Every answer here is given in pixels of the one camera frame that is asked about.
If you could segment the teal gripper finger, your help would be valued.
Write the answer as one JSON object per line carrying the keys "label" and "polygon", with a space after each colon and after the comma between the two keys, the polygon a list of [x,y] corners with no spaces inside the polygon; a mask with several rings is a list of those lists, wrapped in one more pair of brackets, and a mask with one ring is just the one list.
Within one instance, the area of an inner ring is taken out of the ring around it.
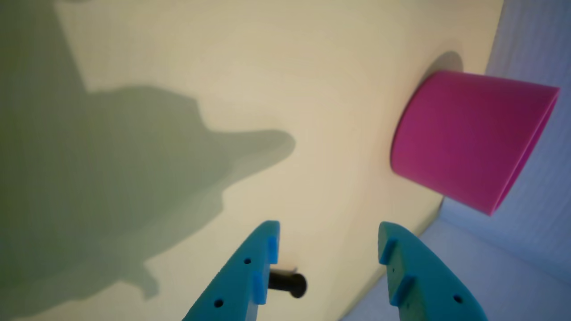
{"label": "teal gripper finger", "polygon": [[279,259],[280,223],[265,221],[249,234],[192,305],[184,321],[255,321]]}
{"label": "teal gripper finger", "polygon": [[393,222],[378,229],[379,263],[387,269],[389,303],[402,321],[485,321],[471,291],[417,236]]}

